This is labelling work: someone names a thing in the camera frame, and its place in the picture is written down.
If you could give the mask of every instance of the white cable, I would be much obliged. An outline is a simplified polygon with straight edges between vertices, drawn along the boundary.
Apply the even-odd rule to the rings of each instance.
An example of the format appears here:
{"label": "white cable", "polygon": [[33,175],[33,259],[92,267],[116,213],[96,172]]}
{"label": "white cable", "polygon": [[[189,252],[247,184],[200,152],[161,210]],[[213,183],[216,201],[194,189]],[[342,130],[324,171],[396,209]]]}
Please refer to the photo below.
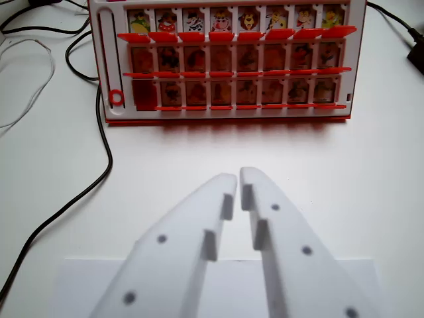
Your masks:
{"label": "white cable", "polygon": [[8,126],[13,126],[14,124],[16,124],[18,121],[20,121],[32,108],[32,106],[34,105],[35,101],[37,100],[38,96],[41,94],[42,90],[46,87],[46,85],[48,84],[48,82],[50,82],[50,80],[53,77],[54,71],[56,70],[56,65],[54,63],[54,59],[52,56],[52,51],[51,49],[49,49],[47,46],[45,46],[43,43],[41,43],[39,40],[35,40],[32,38],[27,38],[25,40],[21,40],[18,41],[16,43],[13,43],[12,45],[6,47],[6,49],[4,49],[4,51],[2,51],[2,53],[0,53],[0,60],[1,57],[3,55],[4,52],[6,52],[8,49],[14,47],[15,45],[18,45],[22,42],[26,42],[26,41],[34,41],[37,42],[39,45],[41,45],[43,48],[46,49],[48,56],[50,57],[50,67],[51,67],[51,71],[50,71],[50,75],[48,76],[48,79],[44,82],[44,84],[42,84],[35,92],[34,94],[31,96],[31,98],[28,101],[28,104],[26,105],[24,111],[19,115],[19,117],[17,119],[15,119],[14,121],[12,121],[9,124],[4,124],[4,125],[0,125],[0,128],[5,128]]}

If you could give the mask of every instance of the black screw hole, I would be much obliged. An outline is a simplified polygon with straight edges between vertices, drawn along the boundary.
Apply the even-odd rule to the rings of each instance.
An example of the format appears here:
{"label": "black screw hole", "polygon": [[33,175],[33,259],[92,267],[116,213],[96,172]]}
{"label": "black screw hole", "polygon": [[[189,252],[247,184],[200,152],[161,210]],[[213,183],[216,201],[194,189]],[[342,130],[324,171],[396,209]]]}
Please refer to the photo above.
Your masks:
{"label": "black screw hole", "polygon": [[158,242],[159,242],[160,244],[165,243],[167,239],[168,239],[168,238],[166,237],[166,235],[159,235],[159,236],[158,236]]}
{"label": "black screw hole", "polygon": [[359,314],[354,308],[346,309],[346,316],[349,318],[358,318]]}
{"label": "black screw hole", "polygon": [[135,293],[133,291],[129,291],[124,295],[123,301],[125,305],[132,304],[135,301]]}
{"label": "black screw hole", "polygon": [[304,247],[302,247],[302,252],[304,253],[304,255],[311,255],[312,249],[309,246],[304,246]]}

